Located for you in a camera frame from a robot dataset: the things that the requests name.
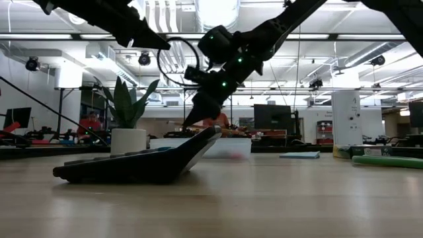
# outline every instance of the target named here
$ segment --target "table surface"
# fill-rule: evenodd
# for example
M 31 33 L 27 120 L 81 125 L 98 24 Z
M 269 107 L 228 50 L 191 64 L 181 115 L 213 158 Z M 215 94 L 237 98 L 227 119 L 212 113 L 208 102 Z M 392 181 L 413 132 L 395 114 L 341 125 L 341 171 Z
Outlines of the table surface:
M 203 159 L 176 184 L 67 184 L 99 154 L 0 161 L 0 237 L 423 237 L 423 173 L 320 159 Z

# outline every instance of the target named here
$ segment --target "black keyboard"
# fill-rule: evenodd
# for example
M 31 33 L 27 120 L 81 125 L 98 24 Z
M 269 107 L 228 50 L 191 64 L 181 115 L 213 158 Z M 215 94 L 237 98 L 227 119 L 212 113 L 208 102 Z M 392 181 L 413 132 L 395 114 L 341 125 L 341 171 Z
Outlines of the black keyboard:
M 189 171 L 220 136 L 221 128 L 212 126 L 176 148 L 70 161 L 54 168 L 53 176 L 69 182 L 170 183 Z

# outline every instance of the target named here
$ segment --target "computer monitor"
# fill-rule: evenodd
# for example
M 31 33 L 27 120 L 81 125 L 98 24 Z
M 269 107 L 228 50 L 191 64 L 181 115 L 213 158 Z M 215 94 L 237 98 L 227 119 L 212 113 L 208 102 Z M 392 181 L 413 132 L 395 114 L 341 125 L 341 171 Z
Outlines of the computer monitor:
M 413 128 L 423 127 L 423 102 L 410 102 L 410 126 Z
M 19 122 L 19 128 L 27 128 L 30 117 L 31 108 L 7 109 L 6 119 L 3 128 L 10 126 L 11 124 L 13 124 L 13 122 Z
M 255 104 L 254 127 L 256 129 L 287 130 L 287 133 L 293 133 L 291 107 Z

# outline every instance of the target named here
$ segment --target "snake plant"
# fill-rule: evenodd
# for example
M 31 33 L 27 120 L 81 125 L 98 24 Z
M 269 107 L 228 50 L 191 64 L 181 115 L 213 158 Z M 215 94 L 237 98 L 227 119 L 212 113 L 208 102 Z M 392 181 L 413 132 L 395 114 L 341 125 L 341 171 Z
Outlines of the snake plant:
M 150 86 L 148 86 L 145 94 L 138 101 L 136 101 L 136 99 L 133 100 L 134 97 L 131 97 L 131 95 L 133 95 L 134 92 L 130 92 L 126 83 L 122 82 L 119 77 L 116 80 L 113 95 L 106 87 L 102 88 L 106 99 L 114 105 L 109 105 L 109 109 L 113 117 L 116 119 L 119 128 L 135 128 L 137 121 L 145 112 L 145 106 L 148 104 L 148 97 L 154 92 L 158 84 L 159 80 L 152 82 Z

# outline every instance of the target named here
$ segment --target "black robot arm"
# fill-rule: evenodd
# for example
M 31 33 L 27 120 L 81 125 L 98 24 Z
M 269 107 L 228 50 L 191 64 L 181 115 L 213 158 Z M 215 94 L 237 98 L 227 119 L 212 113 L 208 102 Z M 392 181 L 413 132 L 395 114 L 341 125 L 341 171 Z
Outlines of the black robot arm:
M 185 119 L 190 126 L 205 118 L 217 118 L 223 102 L 253 72 L 262 75 L 263 62 L 269 60 L 286 37 L 326 0 L 287 1 L 285 11 L 250 32 L 230 34 L 217 26 L 199 41 L 203 54 L 225 65 L 218 72 L 202 72 L 189 67 L 185 78 L 199 84 L 194 106 Z M 423 2 L 421 0 L 362 0 L 371 9 L 385 13 L 416 51 L 423 56 Z
M 34 0 L 47 15 L 60 7 L 93 26 L 111 33 L 119 45 L 169 50 L 171 46 L 153 32 L 145 19 L 128 4 L 132 0 Z

